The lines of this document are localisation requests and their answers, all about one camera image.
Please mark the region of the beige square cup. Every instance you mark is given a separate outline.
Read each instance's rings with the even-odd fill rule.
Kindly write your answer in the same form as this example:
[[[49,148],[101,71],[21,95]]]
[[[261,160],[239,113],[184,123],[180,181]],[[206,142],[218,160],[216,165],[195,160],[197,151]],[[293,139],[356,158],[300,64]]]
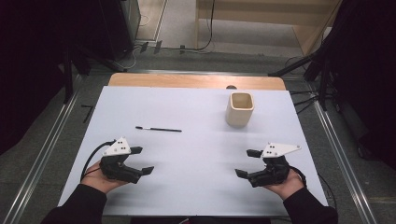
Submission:
[[[245,127],[254,111],[253,97],[248,92],[232,92],[226,109],[226,121],[234,127]]]

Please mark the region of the black cabinet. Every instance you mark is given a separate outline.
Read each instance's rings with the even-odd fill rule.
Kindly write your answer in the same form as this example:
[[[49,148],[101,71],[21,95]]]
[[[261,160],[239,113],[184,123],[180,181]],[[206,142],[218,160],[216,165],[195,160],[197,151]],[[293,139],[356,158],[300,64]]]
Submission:
[[[119,60],[132,51],[141,13],[137,0],[99,0],[105,22],[106,56]]]

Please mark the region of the light wooden shelf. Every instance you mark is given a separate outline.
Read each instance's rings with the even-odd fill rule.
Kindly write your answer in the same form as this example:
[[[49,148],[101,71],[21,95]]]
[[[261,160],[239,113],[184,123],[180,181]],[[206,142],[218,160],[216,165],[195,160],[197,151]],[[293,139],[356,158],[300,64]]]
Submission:
[[[307,55],[342,0],[195,0],[194,46],[218,52]]]

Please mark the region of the metal floor rail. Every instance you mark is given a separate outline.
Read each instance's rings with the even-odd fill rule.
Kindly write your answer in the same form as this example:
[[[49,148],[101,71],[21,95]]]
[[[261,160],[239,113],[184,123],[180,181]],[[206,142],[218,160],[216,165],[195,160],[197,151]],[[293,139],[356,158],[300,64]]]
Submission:
[[[327,111],[324,111],[318,102],[314,102],[315,110],[321,125],[327,135],[335,159],[340,167],[343,178],[350,192],[351,198],[361,217],[362,224],[378,224],[375,214],[369,204],[368,198],[358,180],[353,167],[351,166],[347,154],[339,140],[339,137],[332,125]]]
[[[83,75],[77,75],[72,82],[72,87],[75,91],[72,93],[68,102],[63,104],[56,120],[54,121],[54,124],[49,131],[49,134],[47,135],[45,142],[43,143],[38,155],[35,158],[35,162],[33,163],[27,177],[22,182],[21,187],[17,191],[17,195],[13,201],[13,204],[9,208],[7,215],[1,224],[19,223],[21,215],[23,214],[26,205],[30,201],[37,183],[44,172],[50,155],[64,129],[64,125],[66,124],[67,119],[73,110],[78,98],[81,84],[84,82],[84,80],[85,77]]]

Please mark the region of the black hex key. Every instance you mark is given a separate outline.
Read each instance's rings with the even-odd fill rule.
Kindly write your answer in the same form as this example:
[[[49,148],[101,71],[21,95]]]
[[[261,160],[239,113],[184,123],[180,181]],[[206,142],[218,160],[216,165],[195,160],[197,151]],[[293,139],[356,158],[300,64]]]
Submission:
[[[91,113],[93,111],[93,105],[81,105],[81,107],[87,109],[86,116],[85,116],[85,118],[83,120],[83,123],[86,123],[88,121],[88,119],[90,118]]]

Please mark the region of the person's right hand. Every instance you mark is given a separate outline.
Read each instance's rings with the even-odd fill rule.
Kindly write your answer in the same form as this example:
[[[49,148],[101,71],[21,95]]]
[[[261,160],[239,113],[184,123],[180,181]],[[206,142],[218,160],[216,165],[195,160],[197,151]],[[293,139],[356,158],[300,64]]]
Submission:
[[[282,200],[288,199],[292,194],[303,187],[303,180],[293,170],[289,171],[288,177],[283,183],[265,186],[266,189],[278,195]]]

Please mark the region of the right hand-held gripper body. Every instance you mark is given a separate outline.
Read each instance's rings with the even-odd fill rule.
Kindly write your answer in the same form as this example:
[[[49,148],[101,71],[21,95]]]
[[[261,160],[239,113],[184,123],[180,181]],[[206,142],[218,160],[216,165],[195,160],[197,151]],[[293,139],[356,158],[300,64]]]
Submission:
[[[268,143],[259,158],[264,162],[265,168],[262,171],[248,174],[247,180],[253,188],[283,183],[290,171],[286,155],[301,148],[298,145]]]

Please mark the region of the white table cover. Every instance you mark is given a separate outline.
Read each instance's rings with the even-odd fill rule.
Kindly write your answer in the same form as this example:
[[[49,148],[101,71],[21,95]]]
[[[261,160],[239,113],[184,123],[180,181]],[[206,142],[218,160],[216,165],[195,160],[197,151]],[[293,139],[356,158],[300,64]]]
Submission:
[[[263,161],[250,158],[247,150],[262,150],[268,143],[302,147],[286,159],[303,172],[310,192],[326,203],[290,94],[253,91],[255,108],[241,129],[225,120],[230,94],[225,89],[104,87],[61,198],[73,192],[85,164],[100,160],[107,141],[125,137],[130,146],[143,148],[126,165],[154,170],[136,184],[109,192],[107,216],[283,216],[286,210],[277,195],[253,188],[235,173],[262,170]]]

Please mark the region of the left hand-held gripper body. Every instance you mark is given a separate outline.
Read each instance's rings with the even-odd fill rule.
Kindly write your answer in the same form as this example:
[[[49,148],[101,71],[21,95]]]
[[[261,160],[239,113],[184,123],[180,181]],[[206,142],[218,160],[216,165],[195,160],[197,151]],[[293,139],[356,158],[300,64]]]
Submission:
[[[114,140],[103,152],[100,160],[102,173],[109,179],[136,184],[143,175],[142,170],[128,167],[124,162],[131,154],[130,146],[125,137]]]

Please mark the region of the black curtain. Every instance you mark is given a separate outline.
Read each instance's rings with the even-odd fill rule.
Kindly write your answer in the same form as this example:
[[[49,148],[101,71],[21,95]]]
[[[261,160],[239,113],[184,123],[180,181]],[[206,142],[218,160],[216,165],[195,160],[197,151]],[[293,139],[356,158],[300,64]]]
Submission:
[[[89,0],[0,0],[0,155],[64,88],[64,46],[79,45]]]
[[[359,153],[396,170],[396,0],[343,0],[329,39],[333,85]]]

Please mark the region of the wooden table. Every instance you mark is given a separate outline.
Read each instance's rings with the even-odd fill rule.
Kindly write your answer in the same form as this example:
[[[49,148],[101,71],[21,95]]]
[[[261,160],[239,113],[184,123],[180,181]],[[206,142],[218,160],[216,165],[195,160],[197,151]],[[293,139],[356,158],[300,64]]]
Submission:
[[[238,77],[223,75],[181,74],[135,74],[116,73],[108,81],[109,86],[152,87],[152,88],[199,88],[226,89],[234,86],[238,90],[284,91],[286,86],[280,77]]]

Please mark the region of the person's left hand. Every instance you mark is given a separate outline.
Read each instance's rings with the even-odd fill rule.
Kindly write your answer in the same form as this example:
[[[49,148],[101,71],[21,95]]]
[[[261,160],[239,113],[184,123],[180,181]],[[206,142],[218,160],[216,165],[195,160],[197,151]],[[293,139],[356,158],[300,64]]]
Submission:
[[[88,168],[84,174],[81,184],[97,189],[104,194],[109,193],[111,190],[126,185],[126,182],[109,179],[103,173],[99,165],[99,161]]]

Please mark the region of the black metal stand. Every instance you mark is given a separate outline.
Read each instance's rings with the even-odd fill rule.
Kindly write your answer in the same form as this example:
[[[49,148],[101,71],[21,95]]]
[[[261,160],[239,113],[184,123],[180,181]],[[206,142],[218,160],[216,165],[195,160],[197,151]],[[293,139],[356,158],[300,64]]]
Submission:
[[[328,81],[330,78],[330,61],[322,56],[319,52],[311,53],[299,59],[298,61],[287,65],[283,69],[280,69],[273,73],[269,73],[268,77],[283,77],[284,75],[292,72],[295,69],[304,67],[306,64],[309,64],[309,66],[304,72],[305,81],[314,81],[317,76],[320,76],[317,101],[321,108],[326,111],[326,93]]]
[[[81,75],[88,75],[91,72],[91,66],[88,62],[89,59],[97,61],[99,64],[104,65],[113,72],[125,72],[125,69],[121,68],[114,63],[107,61],[106,59],[98,56],[91,50],[84,48],[79,45],[66,45],[63,50],[64,58],[64,87],[65,97],[64,103],[68,103],[72,94],[74,93],[73,80],[72,80],[72,66],[75,66],[77,71]]]

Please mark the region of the black mascara brush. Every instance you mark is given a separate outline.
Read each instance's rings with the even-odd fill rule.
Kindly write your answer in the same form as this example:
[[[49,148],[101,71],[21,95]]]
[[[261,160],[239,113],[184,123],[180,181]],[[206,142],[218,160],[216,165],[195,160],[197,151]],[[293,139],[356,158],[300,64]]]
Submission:
[[[167,129],[167,128],[158,128],[158,127],[142,127],[135,126],[137,130],[150,130],[150,131],[158,131],[158,132],[172,132],[172,133],[182,133],[180,129]]]

